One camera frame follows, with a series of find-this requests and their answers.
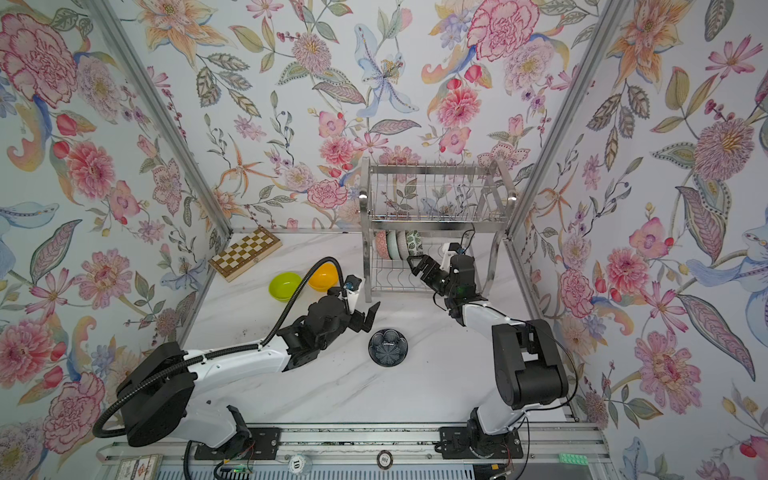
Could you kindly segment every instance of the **black bracket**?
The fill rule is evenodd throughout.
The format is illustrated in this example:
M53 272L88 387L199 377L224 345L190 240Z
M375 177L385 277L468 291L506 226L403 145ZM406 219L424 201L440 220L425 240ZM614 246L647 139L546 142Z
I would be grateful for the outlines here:
M498 460L523 458L523 448L517 430L506 434L503 442L484 445L482 452L475 451L477 455L469 449L469 433L466 427L441 427L439 431L441 442L435 446L435 451L442 454L443 460L476 460L478 457Z
M238 460L274 460L277 457L277 449L280 447L280 429L255 429L248 428L253 440L256 442L253 448L248 450ZM194 453L195 460L225 460L224 452L212 449L205 444L197 444Z

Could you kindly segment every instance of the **green bowl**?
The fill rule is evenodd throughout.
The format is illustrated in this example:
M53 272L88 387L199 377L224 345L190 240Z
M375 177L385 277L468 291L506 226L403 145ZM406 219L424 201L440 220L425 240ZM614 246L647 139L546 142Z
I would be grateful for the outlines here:
M274 277L270 282L270 295L280 302L287 302L296 292L301 283L301 277L298 273L285 272Z

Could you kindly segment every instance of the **checkered board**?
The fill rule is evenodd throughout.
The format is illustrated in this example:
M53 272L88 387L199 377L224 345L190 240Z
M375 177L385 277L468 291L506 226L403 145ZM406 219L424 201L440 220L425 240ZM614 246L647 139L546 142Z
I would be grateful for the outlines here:
M251 235L233 243L208 262L227 282L231 282L281 245L282 242L277 237L264 227L259 227Z

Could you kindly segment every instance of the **black cable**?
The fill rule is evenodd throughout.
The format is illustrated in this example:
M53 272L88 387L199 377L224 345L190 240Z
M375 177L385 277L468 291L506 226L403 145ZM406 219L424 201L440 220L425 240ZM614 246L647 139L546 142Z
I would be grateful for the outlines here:
M291 296L290 300L288 301L288 304L286 305L286 308L283 310L283 313L280 315L280 318L277 320L277 323L272 328L272 331L262 343L256 342L256 343L248 343L246 345L231 346L226 349L217 350L215 352L206 353L204 355L198 355L190 359L186 359L182 362L176 363L172 366L169 366L166 369L162 369L160 372L155 373L148 379L145 379L143 382L139 383L135 389L121 396L115 403L108 406L101 413L99 418L96 419L96 423L94 424L92 429L94 437L96 437L97 439L110 439L113 437L119 437L119 436L125 435L125 428L104 430L104 425L115 413L117 413L121 408L123 408L123 406L126 403L131 401L132 398L134 398L140 391L146 389L148 386L151 386L156 382L159 382L160 380L165 380L172 374L175 374L176 372L180 372L181 370L184 370L187 367L195 365L197 363L202 363L205 360L215 359L220 356L230 355L232 353L247 352L249 350L258 350L262 346L269 343L269 341L277 333L277 330L279 330L280 327L283 325L283 321L288 316L288 312L290 311L290 308L293 306L293 303L296 302L296 298L299 296L301 289L304 288L304 285L306 285L306 283L310 281L310 277L317 271L317 269L319 269L323 264L328 262L333 263L333 265L336 267L336 272L339 274L339 285L342 287L341 292L342 292L342 299L344 301L344 309L349 314L350 313L349 302L346 299L346 290L344 289L344 277L342 275L339 261L333 257L325 257L321 259L319 262L315 263L312 266L312 268L310 268L310 271L306 273L304 278L301 280L301 283L299 284L299 288L296 289L296 292L294 292L293 296Z
M184 460L181 464L181 468L184 471L184 480L192 480L192 474L190 473L190 454L192 453L192 441L187 442L187 447L184 449Z

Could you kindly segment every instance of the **yellow bowl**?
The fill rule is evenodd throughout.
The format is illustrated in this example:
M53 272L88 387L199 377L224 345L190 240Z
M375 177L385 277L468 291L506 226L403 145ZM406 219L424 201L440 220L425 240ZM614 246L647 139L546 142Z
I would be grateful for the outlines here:
M339 282L339 274L332 263L324 263L310 277L310 286L318 292L327 292L328 289Z

